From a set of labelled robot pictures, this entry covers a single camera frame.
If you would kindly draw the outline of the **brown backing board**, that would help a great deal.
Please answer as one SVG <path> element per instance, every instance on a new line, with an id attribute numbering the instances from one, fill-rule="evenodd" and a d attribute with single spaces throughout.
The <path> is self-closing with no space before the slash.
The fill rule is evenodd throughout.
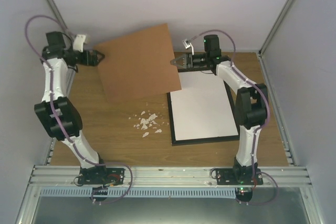
<path id="1" fill-rule="evenodd" d="M 171 65 L 175 57 L 167 24 L 102 42 L 94 49 L 105 56 L 98 73 L 110 103 L 181 89 L 177 67 Z"/>

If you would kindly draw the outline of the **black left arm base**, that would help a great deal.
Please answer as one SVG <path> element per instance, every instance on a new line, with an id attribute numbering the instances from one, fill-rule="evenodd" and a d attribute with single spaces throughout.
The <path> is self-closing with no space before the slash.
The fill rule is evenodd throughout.
<path id="1" fill-rule="evenodd" d="M 95 166 L 92 168 L 81 168 L 79 175 L 74 178 L 76 186 L 98 185 L 114 186 L 122 185 L 124 179 L 124 168 L 106 168 L 105 166 Z"/>

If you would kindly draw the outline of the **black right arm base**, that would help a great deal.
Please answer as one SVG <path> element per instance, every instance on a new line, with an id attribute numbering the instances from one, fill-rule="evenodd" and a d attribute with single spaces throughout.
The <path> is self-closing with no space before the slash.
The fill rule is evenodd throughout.
<path id="1" fill-rule="evenodd" d="M 237 186 L 254 186 L 263 185 L 264 181 L 261 175 L 258 175 L 260 169 L 255 168 L 254 178 L 253 170 L 247 168 L 213 168 L 210 171 L 210 177 L 216 179 L 218 185 L 237 185 Z"/>

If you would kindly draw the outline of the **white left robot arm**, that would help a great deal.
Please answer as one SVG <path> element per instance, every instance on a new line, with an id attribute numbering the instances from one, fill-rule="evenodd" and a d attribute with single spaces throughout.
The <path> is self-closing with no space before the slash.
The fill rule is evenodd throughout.
<path id="1" fill-rule="evenodd" d="M 81 116 L 67 94 L 67 73 L 78 70 L 78 65 L 97 66 L 104 54 L 85 50 L 88 37 L 77 34 L 66 46 L 65 34 L 58 31 L 47 33 L 48 45 L 42 50 L 41 62 L 45 70 L 45 90 L 34 111 L 47 134 L 66 145 L 80 162 L 80 167 L 90 171 L 96 184 L 108 179 L 100 155 L 89 145 L 83 134 Z"/>

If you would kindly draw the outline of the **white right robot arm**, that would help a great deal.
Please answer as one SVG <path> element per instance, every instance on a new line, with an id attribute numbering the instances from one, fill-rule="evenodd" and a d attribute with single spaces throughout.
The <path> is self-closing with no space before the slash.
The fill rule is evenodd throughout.
<path id="1" fill-rule="evenodd" d="M 243 185 L 257 173 L 258 139 L 270 119 L 268 89 L 246 77 L 235 66 L 233 57 L 222 54 L 214 31 L 204 32 L 203 36 L 204 53 L 191 52 L 171 60 L 170 64 L 187 70 L 205 67 L 235 93 L 234 119 L 239 125 L 239 146 L 232 176 L 237 184 Z"/>

